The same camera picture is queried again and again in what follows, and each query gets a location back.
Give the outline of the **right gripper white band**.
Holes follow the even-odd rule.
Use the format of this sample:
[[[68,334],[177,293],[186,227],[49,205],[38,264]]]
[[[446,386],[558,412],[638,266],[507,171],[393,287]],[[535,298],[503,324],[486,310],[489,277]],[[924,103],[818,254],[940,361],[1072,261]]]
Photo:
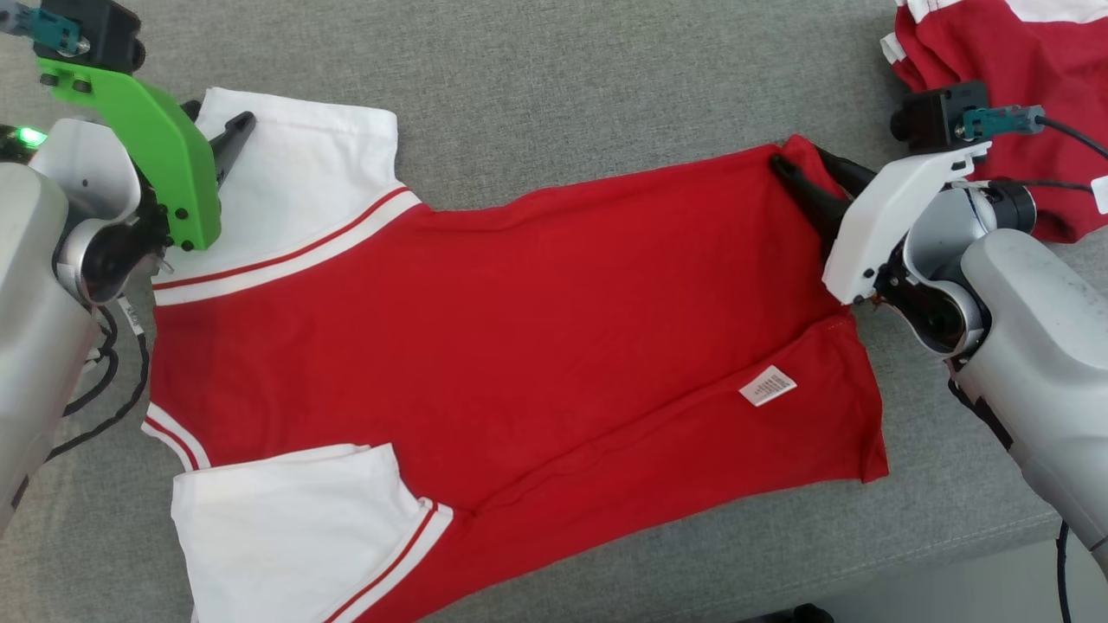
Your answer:
[[[874,295],[879,273],[894,261],[914,279],[937,280],[938,268],[961,259],[993,229],[1033,232],[1037,206],[1024,184],[966,178],[974,159],[985,157],[989,147],[912,155],[878,173],[819,147],[830,177],[856,196],[851,205],[808,178],[791,159],[772,155],[770,168],[815,229],[821,253],[830,253],[822,275],[828,292],[850,304]]]

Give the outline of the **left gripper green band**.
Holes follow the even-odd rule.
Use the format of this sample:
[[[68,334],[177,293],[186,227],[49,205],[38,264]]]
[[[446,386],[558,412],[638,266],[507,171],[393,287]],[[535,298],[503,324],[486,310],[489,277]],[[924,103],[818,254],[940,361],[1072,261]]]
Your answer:
[[[133,75],[134,63],[40,57],[41,81],[61,101],[94,109],[124,150],[122,170],[138,181],[133,221],[104,225],[88,259],[142,261],[170,247],[206,251],[222,233],[218,190],[257,119],[242,112],[206,139],[195,125],[202,101],[178,103]]]

